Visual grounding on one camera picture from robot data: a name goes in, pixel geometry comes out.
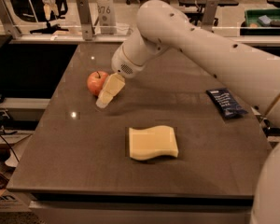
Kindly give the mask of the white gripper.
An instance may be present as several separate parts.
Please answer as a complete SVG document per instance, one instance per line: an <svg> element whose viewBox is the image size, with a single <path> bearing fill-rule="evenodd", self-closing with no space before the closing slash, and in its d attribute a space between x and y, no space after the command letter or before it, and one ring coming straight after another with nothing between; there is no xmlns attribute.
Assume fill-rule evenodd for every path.
<svg viewBox="0 0 280 224"><path fill-rule="evenodd" d="M98 95L96 105L99 108L106 108L110 104L125 86L125 78L133 78L143 71L140 48L121 44L111 59L111 67L115 73L105 80Z"/></svg>

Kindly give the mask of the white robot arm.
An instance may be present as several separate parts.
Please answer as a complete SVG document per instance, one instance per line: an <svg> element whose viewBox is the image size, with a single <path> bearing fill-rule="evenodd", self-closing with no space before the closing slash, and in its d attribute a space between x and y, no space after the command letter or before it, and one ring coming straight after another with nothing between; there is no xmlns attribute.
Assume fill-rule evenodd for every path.
<svg viewBox="0 0 280 224"><path fill-rule="evenodd" d="M140 6L136 24L112 57L114 74L100 91L99 107L106 107L148 60L174 48L280 128L280 57L197 28L161 0ZM280 224L280 142L263 165L249 224Z"/></svg>

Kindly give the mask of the white numbered robot base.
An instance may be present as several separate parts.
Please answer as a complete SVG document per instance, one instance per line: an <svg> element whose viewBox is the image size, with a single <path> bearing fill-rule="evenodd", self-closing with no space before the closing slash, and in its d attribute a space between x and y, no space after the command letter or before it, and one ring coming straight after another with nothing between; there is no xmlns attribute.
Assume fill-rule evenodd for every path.
<svg viewBox="0 0 280 224"><path fill-rule="evenodd" d="M117 32L113 0L96 0L99 24L102 35L114 35Z"/></svg>

